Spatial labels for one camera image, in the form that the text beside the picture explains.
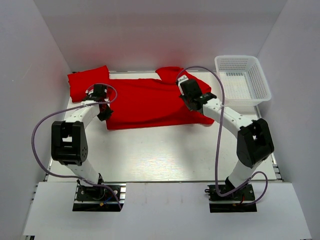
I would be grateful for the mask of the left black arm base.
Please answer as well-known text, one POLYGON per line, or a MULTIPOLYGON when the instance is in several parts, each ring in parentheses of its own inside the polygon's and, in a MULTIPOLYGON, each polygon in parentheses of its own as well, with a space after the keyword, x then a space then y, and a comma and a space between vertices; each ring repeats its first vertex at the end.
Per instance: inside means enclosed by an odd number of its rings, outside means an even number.
POLYGON ((73 202, 73 212, 120 212, 126 197, 126 184, 109 184, 112 192, 106 188, 83 186, 78 184, 73 202))

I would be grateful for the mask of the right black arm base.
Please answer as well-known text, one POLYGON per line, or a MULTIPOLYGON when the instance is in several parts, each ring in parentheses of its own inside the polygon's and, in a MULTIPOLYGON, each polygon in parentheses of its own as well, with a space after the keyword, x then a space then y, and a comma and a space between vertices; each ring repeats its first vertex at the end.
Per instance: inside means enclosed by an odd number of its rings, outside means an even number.
POLYGON ((219 196, 214 184, 208 185, 204 190, 209 198, 210 213, 256 213, 255 193, 251 184, 228 195, 219 196))

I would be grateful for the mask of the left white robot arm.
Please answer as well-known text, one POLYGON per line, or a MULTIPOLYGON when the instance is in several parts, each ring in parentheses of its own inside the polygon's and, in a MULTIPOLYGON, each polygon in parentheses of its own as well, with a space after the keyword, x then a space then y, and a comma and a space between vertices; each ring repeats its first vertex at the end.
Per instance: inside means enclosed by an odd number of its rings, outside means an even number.
POLYGON ((99 200, 105 196, 106 187, 101 184, 103 177, 88 159, 89 147, 86 127, 94 118, 101 122, 108 120, 113 110, 107 103, 108 86, 94 84, 85 91, 80 108, 76 109, 63 121, 54 121, 51 125, 51 157, 66 166, 88 186, 88 193, 99 200))

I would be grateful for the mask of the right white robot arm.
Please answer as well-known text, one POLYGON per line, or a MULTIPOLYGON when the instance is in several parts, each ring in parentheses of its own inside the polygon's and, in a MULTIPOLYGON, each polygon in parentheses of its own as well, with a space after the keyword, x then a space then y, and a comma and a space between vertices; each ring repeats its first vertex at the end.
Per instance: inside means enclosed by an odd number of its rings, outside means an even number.
POLYGON ((236 138, 236 156, 238 161, 226 178, 225 192, 215 190, 220 197, 238 199, 244 193, 244 187, 258 174, 257 167, 275 150, 269 125, 266 120, 249 119, 225 105, 225 93, 218 98, 211 92, 203 93, 195 79, 186 75, 176 80, 180 97, 191 111, 201 113, 219 123, 215 161, 218 162, 222 130, 226 129, 236 138))

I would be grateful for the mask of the folded red t shirt stack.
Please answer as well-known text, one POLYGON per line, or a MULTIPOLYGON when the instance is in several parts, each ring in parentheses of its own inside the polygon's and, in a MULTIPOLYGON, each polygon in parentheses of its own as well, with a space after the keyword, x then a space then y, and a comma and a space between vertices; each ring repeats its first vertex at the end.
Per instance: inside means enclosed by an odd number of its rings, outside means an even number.
POLYGON ((94 84, 107 84, 110 72, 106 65, 101 67, 71 73, 67 75, 69 95, 73 103, 81 102, 86 96, 86 90, 94 84))

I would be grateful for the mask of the white plastic basket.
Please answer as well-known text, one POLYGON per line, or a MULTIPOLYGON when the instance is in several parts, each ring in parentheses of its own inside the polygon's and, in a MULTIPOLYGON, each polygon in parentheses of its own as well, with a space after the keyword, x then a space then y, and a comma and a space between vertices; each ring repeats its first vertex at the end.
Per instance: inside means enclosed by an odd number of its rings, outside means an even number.
POLYGON ((254 107, 272 94, 259 60, 250 55, 219 55, 214 59, 229 107, 254 107))

